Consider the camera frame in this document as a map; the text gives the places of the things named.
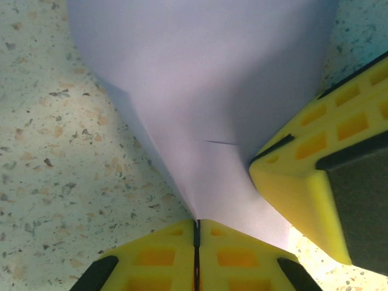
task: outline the black rubber tip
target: black rubber tip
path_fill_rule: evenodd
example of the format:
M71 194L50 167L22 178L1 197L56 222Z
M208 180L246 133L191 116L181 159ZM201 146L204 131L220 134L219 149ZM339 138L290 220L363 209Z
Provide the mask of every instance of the black rubber tip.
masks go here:
M278 264L295 291L322 291L301 264L286 258L278 258Z
M266 156L269 153L272 153L274 150L277 150L278 148L280 148L282 146L285 146L286 144L288 144L289 142L293 141L294 139L295 139L295 137L293 135L291 135L291 134L286 135L281 140L279 140L278 142L276 142L273 145L271 145L268 149L263 150L261 153L259 153L257 156L255 156L251 160L250 164L252 164L254 161L262 158L263 156Z
M337 84L331 86L329 89L327 89L325 92L323 92L321 94L321 96L318 97L318 99L322 99L323 97L326 97L327 95L329 95L330 93L332 93L336 89L340 88L345 83L349 82L351 79L353 79L353 78L357 77L358 75L364 73L367 69L373 67L375 64L377 64L378 62L382 61L383 59L385 59L387 57L388 57L388 51L383 53L381 56L375 58L372 62L369 62L364 67L362 67L359 70L355 71L354 73L352 73L348 77L340 80L340 82L338 82Z
M70 291L100 291L117 263L119 259L115 256L93 262Z
M388 275L388 131L320 159L350 259Z

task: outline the terrazzo surface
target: terrazzo surface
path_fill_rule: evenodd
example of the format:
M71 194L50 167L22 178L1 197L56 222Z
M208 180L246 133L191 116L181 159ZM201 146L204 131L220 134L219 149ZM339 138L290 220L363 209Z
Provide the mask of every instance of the terrazzo surface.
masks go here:
M386 15L340 2L320 90L388 50ZM80 60L65 0L0 0L0 102L0 290L69 290L105 249L190 217ZM290 250L323 290L388 290L295 229Z

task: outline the white speckled floor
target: white speckled floor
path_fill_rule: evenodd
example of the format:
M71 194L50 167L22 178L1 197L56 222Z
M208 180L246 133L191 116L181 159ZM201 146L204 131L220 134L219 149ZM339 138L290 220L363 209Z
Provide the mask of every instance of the white speckled floor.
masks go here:
M69 290L99 252L189 214L80 60L65 0L0 7L0 290ZM388 50L386 15L341 1L321 89ZM388 290L295 229L290 248L326 291Z

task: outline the yellow plastic piece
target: yellow plastic piece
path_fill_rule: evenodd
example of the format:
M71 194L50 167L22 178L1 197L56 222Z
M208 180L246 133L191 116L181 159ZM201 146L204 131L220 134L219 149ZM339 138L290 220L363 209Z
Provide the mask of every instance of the yellow plastic piece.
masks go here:
M250 175L300 232L335 260L351 264L328 177L315 163L386 130L388 58L310 102L259 153L288 134L295 139L254 161Z
M119 263L101 291L189 291L193 286L193 220L105 252Z
M293 254L211 220L201 220L201 291L295 291L277 259Z

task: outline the white paper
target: white paper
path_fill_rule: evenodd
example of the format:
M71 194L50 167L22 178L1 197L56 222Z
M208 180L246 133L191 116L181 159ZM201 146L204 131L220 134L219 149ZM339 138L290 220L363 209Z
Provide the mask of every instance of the white paper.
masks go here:
M197 219L286 248L248 162L314 97L337 0L68 0L73 36Z

